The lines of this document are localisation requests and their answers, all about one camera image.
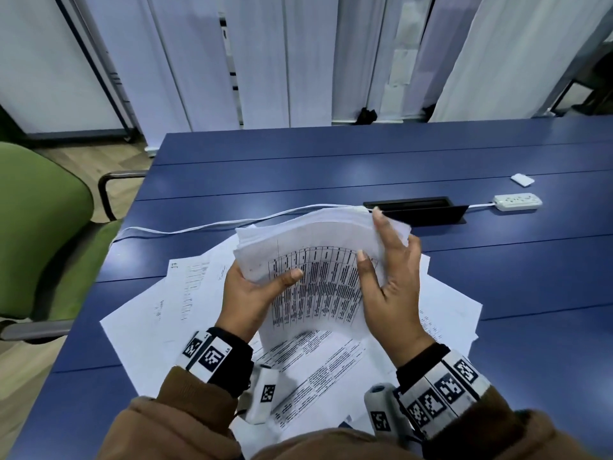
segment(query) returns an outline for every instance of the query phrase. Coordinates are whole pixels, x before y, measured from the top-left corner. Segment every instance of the wooden floor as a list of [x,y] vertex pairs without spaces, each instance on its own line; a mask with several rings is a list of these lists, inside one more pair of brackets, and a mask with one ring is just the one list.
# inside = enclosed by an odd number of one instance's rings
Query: wooden floor
[[[104,222],[97,181],[102,174],[121,169],[148,169],[151,160],[144,144],[104,145],[37,150],[81,178],[94,194],[93,221]],[[142,180],[116,180],[107,185],[113,212],[126,215]],[[17,438],[65,337],[43,345],[0,341],[0,460]]]

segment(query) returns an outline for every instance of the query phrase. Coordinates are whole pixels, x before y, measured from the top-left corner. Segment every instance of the power strip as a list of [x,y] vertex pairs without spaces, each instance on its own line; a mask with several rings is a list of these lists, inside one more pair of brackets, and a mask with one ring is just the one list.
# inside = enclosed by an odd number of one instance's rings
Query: power strip
[[496,195],[492,201],[500,211],[535,210],[542,205],[534,194]]

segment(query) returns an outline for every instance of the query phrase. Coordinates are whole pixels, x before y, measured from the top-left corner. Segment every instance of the chair armrest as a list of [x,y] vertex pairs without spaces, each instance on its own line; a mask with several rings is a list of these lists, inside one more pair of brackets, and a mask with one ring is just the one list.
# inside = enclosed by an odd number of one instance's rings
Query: chair armrest
[[71,330],[74,319],[32,321],[28,323],[0,323],[0,340],[32,340],[61,337]]
[[100,192],[100,199],[102,200],[104,213],[106,213],[110,221],[116,221],[117,218],[113,214],[113,209],[111,208],[111,203],[109,201],[107,182],[109,182],[111,179],[134,179],[138,177],[145,177],[147,175],[147,171],[147,169],[113,171],[100,177],[100,180],[98,181],[98,192]]

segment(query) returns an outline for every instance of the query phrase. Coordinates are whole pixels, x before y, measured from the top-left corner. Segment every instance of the blue table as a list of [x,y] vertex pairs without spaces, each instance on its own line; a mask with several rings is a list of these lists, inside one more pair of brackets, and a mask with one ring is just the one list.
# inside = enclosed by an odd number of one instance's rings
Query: blue table
[[[522,189],[509,176],[533,175]],[[473,362],[514,408],[550,413],[613,452],[613,118],[169,134],[124,227],[174,231],[311,203],[449,196],[484,203],[531,191],[532,213],[475,210],[423,227],[430,274],[483,303]],[[10,458],[92,457],[135,395],[99,320],[227,229],[132,231],[97,283]]]

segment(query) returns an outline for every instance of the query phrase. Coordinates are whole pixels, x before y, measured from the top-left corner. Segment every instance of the hand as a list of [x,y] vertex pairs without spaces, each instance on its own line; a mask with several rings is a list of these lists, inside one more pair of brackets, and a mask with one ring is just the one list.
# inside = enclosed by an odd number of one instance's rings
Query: hand
[[379,287],[373,263],[360,250],[357,271],[364,317],[372,335],[399,368],[434,342],[419,322],[421,242],[410,235],[405,247],[379,208],[373,209],[373,223],[385,247],[387,284]]
[[258,286],[243,277],[234,261],[226,275],[224,300],[215,326],[240,337],[253,339],[275,297],[302,278],[302,270],[284,272],[266,285]]

